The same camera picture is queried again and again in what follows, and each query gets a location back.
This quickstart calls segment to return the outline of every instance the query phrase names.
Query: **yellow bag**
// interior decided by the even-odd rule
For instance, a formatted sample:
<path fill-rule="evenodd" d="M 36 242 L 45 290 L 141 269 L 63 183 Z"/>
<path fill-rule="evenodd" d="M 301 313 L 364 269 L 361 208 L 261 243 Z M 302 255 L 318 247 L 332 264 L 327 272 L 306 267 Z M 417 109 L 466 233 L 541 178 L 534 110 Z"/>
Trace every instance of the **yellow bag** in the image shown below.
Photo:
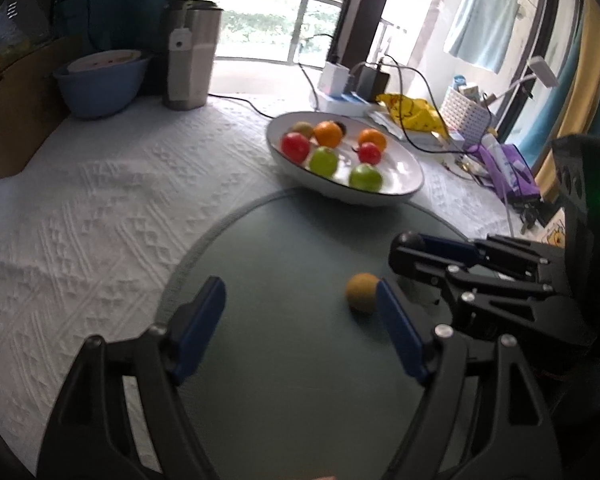
<path fill-rule="evenodd" d="M 382 94 L 378 96 L 378 101 L 387 107 L 394 122 L 398 125 L 402 123 L 405 130 L 436 132 L 447 137 L 440 115 L 427 100 L 411 99 L 400 94 Z M 400 116 L 400 102 L 402 102 L 402 116 Z"/>

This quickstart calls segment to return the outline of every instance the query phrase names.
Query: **balcony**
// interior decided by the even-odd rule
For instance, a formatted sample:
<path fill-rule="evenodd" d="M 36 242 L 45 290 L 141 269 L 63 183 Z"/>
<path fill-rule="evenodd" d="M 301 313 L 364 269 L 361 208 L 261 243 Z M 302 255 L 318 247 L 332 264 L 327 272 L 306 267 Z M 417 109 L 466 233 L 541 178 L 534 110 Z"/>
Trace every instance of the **balcony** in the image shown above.
<path fill-rule="evenodd" d="M 213 92 L 261 93 L 286 98 L 309 94 L 296 63 L 308 67 L 315 82 L 324 67 L 331 40 L 305 38 L 333 34 L 339 0 L 212 0 L 224 9 Z M 376 62 L 395 34 L 405 30 L 382 20 L 368 60 Z"/>

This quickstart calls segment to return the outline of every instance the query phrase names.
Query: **plate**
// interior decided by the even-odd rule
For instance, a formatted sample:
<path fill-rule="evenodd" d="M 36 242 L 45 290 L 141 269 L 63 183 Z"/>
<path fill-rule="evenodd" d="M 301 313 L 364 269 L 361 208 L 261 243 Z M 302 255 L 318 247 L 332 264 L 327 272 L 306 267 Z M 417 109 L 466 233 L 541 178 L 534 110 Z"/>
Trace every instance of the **plate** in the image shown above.
<path fill-rule="evenodd" d="M 298 121 L 318 124 L 322 121 L 338 121 L 347 127 L 347 135 L 337 147 L 338 170 L 332 178 L 316 175 L 306 168 L 312 154 L 303 166 L 291 162 L 280 152 L 280 139 Z M 360 162 L 354 148 L 358 146 L 358 136 L 368 124 L 340 115 L 321 112 L 293 112 L 273 119 L 267 127 L 269 151 L 285 173 L 294 177 L 303 186 L 324 196 L 335 198 L 353 205 L 386 206 L 404 202 L 424 184 L 424 174 L 420 163 L 411 152 L 391 136 L 385 136 L 387 147 L 382 161 L 376 166 L 382 174 L 382 189 L 377 192 L 362 191 L 349 187 L 349 174 Z M 312 153 L 318 147 L 312 142 Z"/>
<path fill-rule="evenodd" d="M 69 63 L 66 69 L 70 73 L 96 70 L 106 66 L 129 63 L 140 56 L 142 56 L 142 52 L 139 50 L 106 50 L 76 59 L 74 62 Z"/>

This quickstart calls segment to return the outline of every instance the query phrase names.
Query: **blue bowl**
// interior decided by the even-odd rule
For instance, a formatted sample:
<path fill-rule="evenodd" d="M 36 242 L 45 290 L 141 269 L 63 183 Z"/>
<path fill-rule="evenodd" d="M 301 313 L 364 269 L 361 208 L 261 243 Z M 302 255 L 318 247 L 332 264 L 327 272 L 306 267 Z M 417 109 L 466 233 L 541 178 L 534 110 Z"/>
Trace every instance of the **blue bowl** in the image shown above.
<path fill-rule="evenodd" d="M 72 114 L 97 119 L 118 113 L 138 94 L 149 57 L 95 70 L 70 73 L 68 63 L 54 71 L 60 93 Z"/>

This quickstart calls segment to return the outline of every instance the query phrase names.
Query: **hanging towel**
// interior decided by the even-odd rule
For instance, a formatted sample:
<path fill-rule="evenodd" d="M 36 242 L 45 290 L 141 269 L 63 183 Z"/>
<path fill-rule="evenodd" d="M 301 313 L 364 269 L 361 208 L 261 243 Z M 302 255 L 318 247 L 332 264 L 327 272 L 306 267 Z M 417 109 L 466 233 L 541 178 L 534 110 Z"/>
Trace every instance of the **hanging towel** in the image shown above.
<path fill-rule="evenodd" d="M 446 37 L 445 52 L 499 73 L 518 9 L 518 0 L 462 0 Z"/>

